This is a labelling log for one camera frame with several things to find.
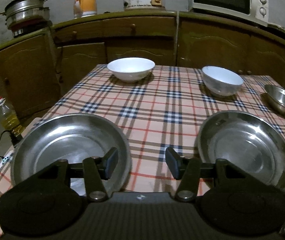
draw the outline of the yellow oil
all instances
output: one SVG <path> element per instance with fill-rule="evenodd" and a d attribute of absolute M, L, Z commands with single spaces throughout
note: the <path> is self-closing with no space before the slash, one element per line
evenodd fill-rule
<path fill-rule="evenodd" d="M 17 116 L 15 113 L 11 113 L 8 116 L 6 116 L 1 121 L 2 126 L 5 128 L 5 130 L 10 130 L 12 133 L 17 136 L 23 132 L 25 129 L 19 122 Z"/>

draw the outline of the table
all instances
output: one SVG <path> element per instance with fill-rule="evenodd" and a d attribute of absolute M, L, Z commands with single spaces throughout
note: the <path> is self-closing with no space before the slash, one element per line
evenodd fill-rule
<path fill-rule="evenodd" d="M 201 71 L 156 66 L 137 83 L 124 83 L 106 65 L 98 65 L 76 84 L 38 122 L 68 113 L 92 113 L 109 119 L 129 140 L 132 171 L 124 189 L 139 192 L 171 192 L 178 186 L 165 163 L 165 149 L 183 156 L 195 154 L 194 144 L 203 121 L 222 110 L 240 110 L 273 125 L 285 138 L 285 118 L 261 99 L 265 84 L 278 85 L 269 76 L 243 76 L 236 96 L 215 98 L 205 87 Z M 0 171 L 0 195 L 11 188 L 10 164 Z M 199 195 L 208 190 L 201 180 Z"/>

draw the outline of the microwave knob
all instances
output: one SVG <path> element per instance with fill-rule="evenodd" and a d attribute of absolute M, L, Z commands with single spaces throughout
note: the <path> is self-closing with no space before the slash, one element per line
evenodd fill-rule
<path fill-rule="evenodd" d="M 260 2 L 261 2 L 262 4 L 266 4 L 266 3 L 267 3 L 267 0 L 260 0 Z"/>
<path fill-rule="evenodd" d="M 267 11 L 266 11 L 266 9 L 265 9 L 264 7 L 261 7 L 261 8 L 259 9 L 259 12 L 260 12 L 260 14 L 261 14 L 262 16 L 265 16 L 265 15 L 267 14 Z"/>

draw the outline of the orange thermos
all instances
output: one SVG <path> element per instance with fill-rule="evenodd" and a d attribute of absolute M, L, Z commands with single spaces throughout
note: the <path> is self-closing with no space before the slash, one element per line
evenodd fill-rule
<path fill-rule="evenodd" d="M 96 0 L 75 0 L 74 17 L 86 17 L 97 14 Z"/>

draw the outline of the checkered tablecloth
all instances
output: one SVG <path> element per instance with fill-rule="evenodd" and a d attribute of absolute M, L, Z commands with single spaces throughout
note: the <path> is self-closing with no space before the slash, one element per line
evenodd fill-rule
<path fill-rule="evenodd" d="M 262 102 L 269 76 L 243 76 L 236 96 L 220 99 L 205 87 L 201 71 L 156 66 L 145 79 L 130 84 L 98 65 L 61 98 L 43 120 L 68 113 L 92 113 L 109 119 L 129 140 L 132 170 L 124 188 L 140 192 L 174 192 L 178 186 L 165 163 L 165 149 L 195 154 L 195 139 L 203 121 L 222 110 L 240 110 L 272 124 L 285 138 L 285 118 Z M 0 195 L 11 188 L 10 164 L 0 172 Z M 208 190 L 201 181 L 199 195 Z"/>

